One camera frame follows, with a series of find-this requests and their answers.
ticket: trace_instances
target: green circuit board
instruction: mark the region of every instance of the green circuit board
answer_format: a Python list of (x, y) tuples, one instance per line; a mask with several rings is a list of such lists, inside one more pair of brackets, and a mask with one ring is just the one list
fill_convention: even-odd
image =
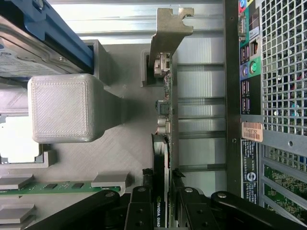
[(307, 184), (283, 172), (264, 166), (264, 176), (276, 182), (294, 194), (307, 199)]
[(81, 182), (31, 182), (16, 190), (0, 190), (0, 196), (23, 196), (37, 194), (64, 194), (64, 193), (96, 193), (101, 190), (110, 189), (116, 192), (120, 187), (92, 187), (90, 181)]
[(307, 211), (301, 206), (294, 203), (292, 200), (283, 196), (266, 184), (264, 185), (264, 194), (280, 207), (292, 214), (294, 217), (302, 221), (304, 224), (307, 224)]

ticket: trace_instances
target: ethernet port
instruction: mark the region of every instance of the ethernet port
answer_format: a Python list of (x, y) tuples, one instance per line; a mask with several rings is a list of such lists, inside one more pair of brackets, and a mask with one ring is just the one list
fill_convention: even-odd
[(249, 56), (255, 58), (260, 54), (259, 52), (259, 37), (256, 37), (249, 43)]

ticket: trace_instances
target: metal mesh grille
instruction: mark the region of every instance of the metal mesh grille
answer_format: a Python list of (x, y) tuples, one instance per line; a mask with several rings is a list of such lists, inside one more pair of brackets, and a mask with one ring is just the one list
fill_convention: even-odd
[(264, 128), (307, 136), (307, 2), (261, 4)]
[(280, 149), (266, 147), (267, 158), (307, 173), (307, 158)]

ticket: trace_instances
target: barcode sticker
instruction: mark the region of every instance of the barcode sticker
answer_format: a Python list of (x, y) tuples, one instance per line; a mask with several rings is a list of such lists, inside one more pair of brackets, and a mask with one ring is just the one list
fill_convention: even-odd
[(263, 141), (263, 131), (261, 123), (242, 122), (242, 137), (258, 142)]

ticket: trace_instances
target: textured gray cube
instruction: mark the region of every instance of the textured gray cube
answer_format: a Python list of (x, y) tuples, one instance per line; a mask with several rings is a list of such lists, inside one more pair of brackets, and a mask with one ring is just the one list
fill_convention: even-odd
[(28, 100), (38, 143), (91, 142), (120, 124), (120, 99), (90, 74), (35, 76)]

